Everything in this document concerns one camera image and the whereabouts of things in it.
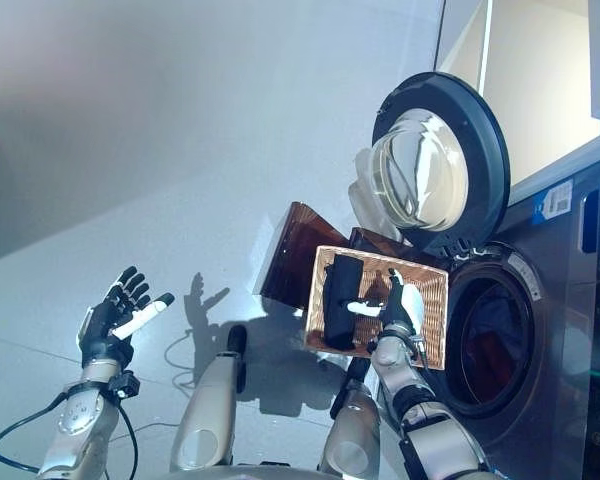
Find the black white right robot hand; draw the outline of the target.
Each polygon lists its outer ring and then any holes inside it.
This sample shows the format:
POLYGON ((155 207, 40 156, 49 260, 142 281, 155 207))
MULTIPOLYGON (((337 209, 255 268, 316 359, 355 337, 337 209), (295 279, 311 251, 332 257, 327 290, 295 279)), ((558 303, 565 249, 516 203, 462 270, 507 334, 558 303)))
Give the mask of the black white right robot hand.
POLYGON ((416 285, 406 283, 399 271, 388 270, 391 288, 387 301, 375 305, 371 300, 342 301, 350 313, 379 318, 384 326, 401 324, 410 335, 419 335, 425 317, 424 299, 416 285))

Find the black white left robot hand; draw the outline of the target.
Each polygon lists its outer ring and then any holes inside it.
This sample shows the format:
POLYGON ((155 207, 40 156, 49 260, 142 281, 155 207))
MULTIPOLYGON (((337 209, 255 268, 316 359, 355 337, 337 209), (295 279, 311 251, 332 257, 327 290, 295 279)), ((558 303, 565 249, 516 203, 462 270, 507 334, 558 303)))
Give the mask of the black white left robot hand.
POLYGON ((103 299, 87 310, 77 334, 82 367, 98 360, 112 360, 126 368, 134 355, 132 336, 175 301, 166 292, 154 299, 145 275, 135 266, 125 269, 103 299))

